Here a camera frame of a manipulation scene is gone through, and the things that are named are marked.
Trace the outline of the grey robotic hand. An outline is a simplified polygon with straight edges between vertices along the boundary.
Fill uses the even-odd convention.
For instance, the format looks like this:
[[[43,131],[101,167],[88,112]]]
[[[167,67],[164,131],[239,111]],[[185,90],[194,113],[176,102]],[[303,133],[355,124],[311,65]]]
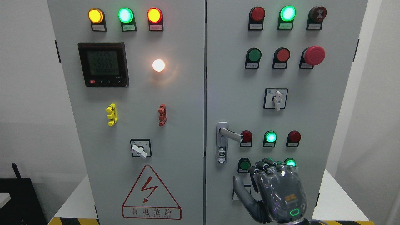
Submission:
[[[249,174],[254,190],[262,199],[256,201],[237,176],[234,176],[233,190],[255,221],[279,225],[310,224],[304,217],[307,201],[296,167],[267,157],[250,167]]]

